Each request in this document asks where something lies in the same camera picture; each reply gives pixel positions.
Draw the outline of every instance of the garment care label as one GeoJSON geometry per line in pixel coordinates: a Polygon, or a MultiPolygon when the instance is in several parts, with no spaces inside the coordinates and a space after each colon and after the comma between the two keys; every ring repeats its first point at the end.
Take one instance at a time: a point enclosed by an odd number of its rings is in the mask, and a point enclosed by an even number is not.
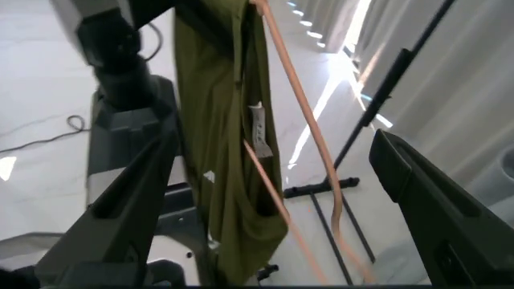
{"type": "Polygon", "coordinates": [[[257,105],[248,107],[254,116],[252,137],[255,154],[258,158],[273,157],[273,152],[266,143],[266,111],[263,104],[259,101],[257,105]]]}

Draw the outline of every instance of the green cloth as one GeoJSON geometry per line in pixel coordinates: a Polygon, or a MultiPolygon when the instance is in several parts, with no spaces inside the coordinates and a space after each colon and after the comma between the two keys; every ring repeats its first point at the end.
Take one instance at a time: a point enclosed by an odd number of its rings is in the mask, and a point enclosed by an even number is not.
{"type": "Polygon", "coordinates": [[[243,138],[254,144],[249,106],[262,102],[265,138],[273,155],[259,160],[282,192],[266,38],[261,17],[247,1],[203,2],[232,33],[235,58],[220,55],[176,19],[177,84],[189,150],[186,170],[202,219],[221,243],[213,258],[217,272],[228,283],[241,285],[267,265],[288,231],[243,146],[243,138]]]}

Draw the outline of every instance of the white tiled floor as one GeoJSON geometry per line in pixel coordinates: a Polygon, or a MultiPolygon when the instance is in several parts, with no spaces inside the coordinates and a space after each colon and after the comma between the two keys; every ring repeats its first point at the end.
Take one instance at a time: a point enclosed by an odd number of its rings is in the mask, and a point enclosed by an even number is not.
{"type": "MultiPolygon", "coordinates": [[[[318,51],[297,15],[285,1],[271,1],[283,37],[318,124],[335,158],[362,114],[349,79],[349,60],[318,51]]],[[[165,36],[164,47],[150,62],[154,74],[175,79],[171,50],[171,13],[155,20],[165,36]]],[[[151,30],[143,29],[145,49],[156,44],[151,30]]],[[[268,42],[275,126],[279,138],[284,188],[321,181],[324,167],[306,127],[278,55],[268,42]]],[[[89,120],[95,80],[91,69],[67,42],[48,1],[0,0],[0,150],[67,132],[71,114],[89,120]]],[[[381,124],[375,122],[375,128],[381,124]]],[[[375,252],[408,238],[408,229],[395,204],[381,189],[367,156],[373,130],[366,128],[338,170],[340,178],[359,177],[361,184],[347,189],[353,212],[375,252]]],[[[84,211],[88,136],[82,134],[51,144],[36,145],[2,157],[16,157],[8,181],[0,180],[0,239],[31,231],[65,231],[84,211]]],[[[332,194],[318,200],[327,219],[332,194]]],[[[345,284],[341,270],[308,197],[286,201],[308,245],[331,284],[345,284]]],[[[355,230],[345,214],[341,230],[353,249],[367,260],[355,230]]],[[[345,260],[355,283],[361,277],[345,260]]],[[[271,263],[279,272],[263,285],[317,284],[295,240],[287,236],[271,263]]]]}

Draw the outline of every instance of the black cable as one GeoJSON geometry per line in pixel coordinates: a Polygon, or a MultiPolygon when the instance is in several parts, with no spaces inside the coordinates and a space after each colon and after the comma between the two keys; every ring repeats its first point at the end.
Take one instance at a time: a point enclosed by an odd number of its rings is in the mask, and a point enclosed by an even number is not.
{"type": "Polygon", "coordinates": [[[159,51],[162,48],[163,42],[162,32],[159,30],[159,28],[157,28],[153,23],[148,23],[148,26],[152,28],[153,31],[155,31],[155,34],[157,36],[157,47],[155,48],[155,51],[148,58],[145,59],[146,62],[152,60],[152,58],[154,58],[155,55],[159,53],[159,51]]]}
{"type": "MultiPolygon", "coordinates": [[[[157,55],[157,53],[159,53],[159,51],[162,48],[162,43],[163,43],[163,36],[162,36],[161,30],[159,30],[159,28],[157,28],[152,23],[148,23],[148,26],[150,26],[150,28],[152,28],[152,30],[155,31],[155,34],[157,35],[157,47],[156,47],[155,51],[148,58],[145,59],[146,62],[150,61],[152,58],[155,57],[155,55],[157,55]]],[[[26,148],[28,146],[31,146],[31,145],[48,144],[48,143],[51,143],[54,140],[58,140],[58,139],[61,139],[63,137],[66,137],[66,136],[74,136],[74,135],[82,133],[82,132],[89,132],[89,128],[86,128],[86,121],[84,120],[84,118],[82,116],[77,116],[77,115],[69,116],[66,119],[66,122],[67,122],[67,125],[69,125],[74,130],[73,132],[63,133],[61,135],[54,136],[54,137],[52,137],[50,139],[47,139],[47,140],[32,141],[30,143],[17,146],[15,148],[3,149],[3,150],[0,150],[0,153],[8,153],[8,152],[17,151],[17,150],[24,149],[24,148],[26,148]],[[80,125],[79,126],[75,125],[72,122],[73,120],[79,120],[80,125]]]]}
{"type": "Polygon", "coordinates": [[[77,115],[69,116],[66,119],[66,122],[67,122],[67,125],[69,125],[70,128],[72,128],[74,130],[74,132],[63,133],[62,135],[54,136],[54,137],[52,137],[50,139],[47,139],[47,140],[32,141],[32,142],[30,142],[28,144],[20,145],[18,147],[11,148],[11,149],[3,149],[3,150],[0,150],[0,153],[13,152],[13,151],[16,151],[16,150],[24,149],[24,148],[26,148],[28,146],[31,146],[31,145],[47,144],[47,143],[50,143],[50,142],[52,142],[54,140],[58,140],[58,139],[61,139],[63,137],[66,137],[66,136],[74,136],[74,135],[79,134],[81,132],[88,132],[89,131],[89,129],[85,128],[86,127],[86,121],[84,120],[84,118],[82,116],[77,116],[77,115]],[[79,120],[80,125],[77,126],[76,124],[74,124],[73,120],[79,120]]]}

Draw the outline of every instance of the copper wire hanger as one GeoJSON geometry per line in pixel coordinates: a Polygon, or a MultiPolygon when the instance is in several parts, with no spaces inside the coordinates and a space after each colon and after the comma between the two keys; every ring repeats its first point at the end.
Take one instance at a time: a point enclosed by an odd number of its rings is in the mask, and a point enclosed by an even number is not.
{"type": "MultiPolygon", "coordinates": [[[[296,99],[298,100],[298,104],[301,107],[302,113],[304,114],[304,118],[307,121],[308,127],[311,130],[311,134],[316,142],[316,146],[321,155],[321,159],[323,160],[324,167],[328,174],[328,179],[330,185],[332,186],[332,192],[334,196],[334,207],[332,209],[332,217],[331,217],[331,227],[334,238],[337,240],[340,250],[342,250],[352,261],[352,263],[357,267],[357,269],[363,274],[366,282],[373,282],[374,277],[372,276],[369,269],[363,266],[357,257],[357,254],[353,252],[350,246],[345,242],[343,236],[341,234],[339,221],[341,219],[343,200],[340,194],[341,187],[339,186],[339,179],[337,178],[336,170],[332,166],[332,159],[330,154],[328,153],[327,145],[325,144],[324,138],[321,135],[320,128],[317,125],[316,120],[314,119],[314,115],[312,114],[312,109],[308,105],[307,97],[305,96],[304,89],[301,86],[300,80],[298,79],[298,75],[296,74],[295,68],[292,65],[292,61],[289,57],[288,51],[285,47],[284,40],[280,35],[279,28],[277,27],[275,18],[273,13],[271,12],[271,8],[267,2],[267,0],[250,0],[250,3],[255,4],[257,6],[257,10],[261,16],[264,16],[266,19],[267,25],[269,27],[271,37],[273,39],[273,43],[275,44],[275,48],[279,54],[280,61],[284,66],[284,70],[289,78],[289,83],[292,86],[292,89],[295,93],[296,99]]],[[[316,273],[317,278],[322,284],[327,283],[326,276],[324,276],[323,271],[317,265],[314,256],[308,249],[305,241],[302,239],[298,228],[294,225],[291,218],[289,217],[289,213],[282,203],[281,197],[276,192],[276,189],[273,187],[273,184],[270,182],[267,177],[266,172],[263,167],[259,163],[259,159],[255,155],[251,146],[244,140],[244,145],[246,150],[248,151],[251,159],[253,160],[259,174],[261,175],[271,197],[277,208],[279,209],[280,214],[284,221],[288,224],[290,230],[294,234],[296,241],[300,244],[300,249],[304,252],[306,258],[308,259],[309,264],[312,269],[316,273]]]]}

